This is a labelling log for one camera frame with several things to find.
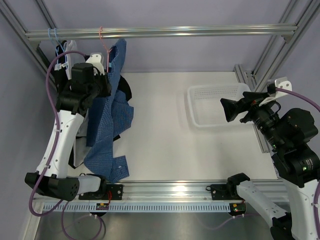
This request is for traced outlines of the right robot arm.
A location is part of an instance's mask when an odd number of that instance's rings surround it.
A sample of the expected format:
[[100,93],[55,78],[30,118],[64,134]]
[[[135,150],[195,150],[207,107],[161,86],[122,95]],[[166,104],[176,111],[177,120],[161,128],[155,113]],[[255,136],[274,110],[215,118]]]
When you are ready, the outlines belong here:
[[285,185],[290,210],[260,192],[244,173],[227,179],[230,198],[249,203],[268,224],[275,240],[317,240],[320,237],[320,159],[308,143],[318,134],[311,113],[292,108],[283,116],[273,111],[275,100],[266,92],[244,92],[240,100],[222,98],[225,118],[252,122],[272,147],[273,164]]

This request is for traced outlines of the pink wire hanger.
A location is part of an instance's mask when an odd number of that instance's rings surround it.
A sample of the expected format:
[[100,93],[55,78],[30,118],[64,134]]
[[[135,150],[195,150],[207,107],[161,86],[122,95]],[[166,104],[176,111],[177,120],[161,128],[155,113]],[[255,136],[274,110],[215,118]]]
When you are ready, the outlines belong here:
[[103,48],[105,49],[106,53],[107,53],[107,57],[106,57],[106,72],[109,73],[110,70],[110,52],[111,49],[109,49],[107,47],[107,45],[105,44],[104,40],[103,40],[103,35],[102,35],[102,31],[103,31],[103,27],[100,26],[99,27],[99,31],[98,31],[98,35],[99,35],[99,40],[101,41],[101,44],[103,46]]

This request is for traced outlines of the blue plaid shirt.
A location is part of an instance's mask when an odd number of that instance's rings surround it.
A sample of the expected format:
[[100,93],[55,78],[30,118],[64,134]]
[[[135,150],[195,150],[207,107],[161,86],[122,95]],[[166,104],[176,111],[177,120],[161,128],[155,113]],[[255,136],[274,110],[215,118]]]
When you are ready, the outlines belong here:
[[124,155],[114,156],[114,141],[129,129],[134,118],[134,108],[129,105],[132,91],[121,75],[126,59],[127,42],[119,39],[111,48],[107,77],[111,95],[95,98],[88,111],[86,145],[90,148],[84,165],[95,175],[111,183],[127,178],[129,168]]

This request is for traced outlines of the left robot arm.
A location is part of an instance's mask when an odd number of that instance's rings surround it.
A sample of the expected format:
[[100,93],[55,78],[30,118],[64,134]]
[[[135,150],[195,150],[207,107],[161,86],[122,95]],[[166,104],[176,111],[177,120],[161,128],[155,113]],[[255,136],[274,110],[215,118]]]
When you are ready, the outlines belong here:
[[65,201],[86,193],[97,200],[107,195],[101,176],[70,177],[68,164],[78,130],[94,99],[110,96],[111,90],[102,63],[86,61],[71,68],[71,79],[58,93],[53,107],[55,122],[45,154],[36,171],[28,172],[24,179],[33,194]]

